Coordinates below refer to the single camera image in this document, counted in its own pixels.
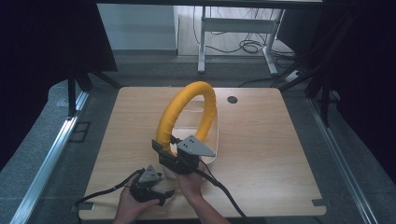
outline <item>table surface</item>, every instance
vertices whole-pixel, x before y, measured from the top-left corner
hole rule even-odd
[[[112,188],[149,164],[162,172],[151,148],[167,104],[181,88],[122,88],[115,103],[85,195]],[[320,216],[325,206],[317,183],[277,89],[215,88],[219,111],[218,156],[212,173],[233,195],[248,217]],[[236,104],[227,101],[237,98]],[[157,191],[174,189],[164,206],[154,206],[139,219],[195,218],[175,179],[164,178]],[[239,217],[226,195],[208,181],[204,197],[225,217]],[[93,198],[83,219],[115,216],[120,191]]]

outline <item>yellow corrugated tube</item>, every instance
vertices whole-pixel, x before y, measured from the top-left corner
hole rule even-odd
[[[213,118],[217,113],[216,94],[213,88],[206,82],[197,81],[183,88],[179,91],[166,109],[163,111],[163,116],[158,124],[156,141],[163,146],[163,150],[172,154],[170,148],[170,138],[172,130],[175,127],[175,122],[180,115],[183,108],[189,101],[197,95],[203,95],[205,99],[204,114],[201,123],[198,127],[195,137],[201,142],[205,141]]]

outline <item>black curtain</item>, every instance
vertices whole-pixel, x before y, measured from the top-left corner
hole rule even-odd
[[[1,168],[40,115],[50,87],[82,65],[117,70],[96,4],[0,3]]]
[[[332,88],[341,96],[340,113],[394,183],[395,9],[391,1],[366,1],[332,63]]]

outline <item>gray carpet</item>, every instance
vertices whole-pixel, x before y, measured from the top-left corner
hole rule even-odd
[[[107,73],[125,86],[185,86],[204,80],[214,87],[238,87],[240,84],[270,77],[260,59],[209,60],[205,74],[197,73],[194,58],[171,56],[147,57],[145,61],[122,58],[119,72]],[[70,212],[72,202],[83,196],[101,145],[118,90],[103,80],[90,76],[94,85],[89,101],[78,121],[71,141],[66,145],[29,223],[77,223],[77,214]],[[248,83],[243,87],[269,87],[273,80]],[[292,122],[311,165],[328,212],[322,217],[267,217],[267,223],[363,223],[351,194],[340,175],[332,154],[305,100],[302,83],[283,93]],[[67,107],[60,104],[66,94],[66,82],[54,86],[49,102],[26,137],[16,155],[0,174],[0,223],[8,223],[29,188],[51,143],[59,132]],[[349,129],[335,106],[330,107],[330,124],[334,137],[345,153],[371,204],[378,223],[396,223],[396,188],[360,139]],[[255,218],[256,223],[263,219]],[[110,223],[97,221],[91,223]],[[161,221],[161,223],[198,223],[196,220]],[[232,223],[243,223],[232,219]]]

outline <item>wall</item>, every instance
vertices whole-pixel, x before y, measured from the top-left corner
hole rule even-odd
[[[177,7],[98,4],[111,48],[177,49]]]

